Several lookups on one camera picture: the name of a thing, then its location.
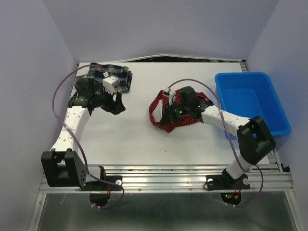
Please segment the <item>red polka dot skirt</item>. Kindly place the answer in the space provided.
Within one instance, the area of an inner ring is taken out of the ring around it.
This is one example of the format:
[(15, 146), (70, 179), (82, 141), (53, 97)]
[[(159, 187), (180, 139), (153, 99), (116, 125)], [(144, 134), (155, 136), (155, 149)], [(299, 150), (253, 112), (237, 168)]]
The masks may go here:
[(192, 87), (161, 90), (149, 106), (149, 119), (152, 125), (170, 133), (177, 127), (201, 122), (202, 109), (213, 105), (204, 93), (195, 92)]

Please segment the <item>navy plaid pleated skirt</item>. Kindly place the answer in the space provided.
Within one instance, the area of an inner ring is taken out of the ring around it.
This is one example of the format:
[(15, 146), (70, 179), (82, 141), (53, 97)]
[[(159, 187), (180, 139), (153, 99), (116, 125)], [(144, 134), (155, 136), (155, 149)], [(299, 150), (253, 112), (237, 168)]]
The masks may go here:
[(104, 87), (107, 87), (108, 91), (113, 87), (114, 94), (130, 91), (133, 74), (126, 66), (90, 63), (90, 66), (85, 67), (85, 69), (84, 74), (80, 72), (82, 69), (76, 74), (76, 89), (78, 89), (78, 80), (90, 78), (95, 80), (97, 91), (103, 90)]

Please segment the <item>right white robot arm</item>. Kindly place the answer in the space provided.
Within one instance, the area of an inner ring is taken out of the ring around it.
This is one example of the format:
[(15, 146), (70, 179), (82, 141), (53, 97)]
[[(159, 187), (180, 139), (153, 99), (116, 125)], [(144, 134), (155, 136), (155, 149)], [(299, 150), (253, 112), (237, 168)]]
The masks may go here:
[(227, 188), (236, 185), (240, 176), (276, 147), (263, 118), (247, 118), (223, 111), (208, 98), (198, 96), (192, 87), (184, 87), (178, 91), (165, 89), (150, 114), (164, 130), (196, 120), (224, 129), (226, 133), (236, 137), (240, 153), (221, 176), (221, 182)]

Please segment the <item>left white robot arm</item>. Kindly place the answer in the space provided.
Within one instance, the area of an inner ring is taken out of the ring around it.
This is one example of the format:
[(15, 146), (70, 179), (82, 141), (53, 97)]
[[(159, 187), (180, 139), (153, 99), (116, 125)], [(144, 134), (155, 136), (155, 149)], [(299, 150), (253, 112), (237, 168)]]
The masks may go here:
[(114, 89), (119, 78), (109, 76), (98, 83), (93, 78), (77, 81), (77, 89), (69, 100), (63, 127), (50, 151), (41, 156), (41, 163), (50, 187), (82, 187), (86, 184), (89, 172), (85, 154), (80, 151), (80, 139), (92, 112), (101, 108), (117, 115), (125, 111), (121, 93)]

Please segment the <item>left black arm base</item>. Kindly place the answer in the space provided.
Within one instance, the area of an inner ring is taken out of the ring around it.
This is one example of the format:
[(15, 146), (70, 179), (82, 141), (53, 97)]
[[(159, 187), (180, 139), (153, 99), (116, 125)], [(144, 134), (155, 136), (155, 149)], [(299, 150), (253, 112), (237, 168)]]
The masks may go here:
[[(122, 186), (122, 176), (105, 176), (101, 180), (86, 182), (80, 187), (83, 192), (90, 192), (89, 202), (92, 207), (97, 209), (113, 208), (119, 204), (124, 197), (124, 188)], [(112, 192), (121, 192), (118, 199), (112, 202)]]

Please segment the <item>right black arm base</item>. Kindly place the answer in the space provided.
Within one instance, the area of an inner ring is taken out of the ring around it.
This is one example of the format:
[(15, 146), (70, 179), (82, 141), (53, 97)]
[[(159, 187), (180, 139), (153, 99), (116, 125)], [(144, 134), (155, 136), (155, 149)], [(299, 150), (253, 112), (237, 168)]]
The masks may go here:
[(238, 179), (227, 175), (207, 175), (203, 188), (206, 191), (221, 191), (222, 201), (228, 205), (239, 205), (242, 199), (242, 190), (250, 189), (250, 182), (246, 174)]

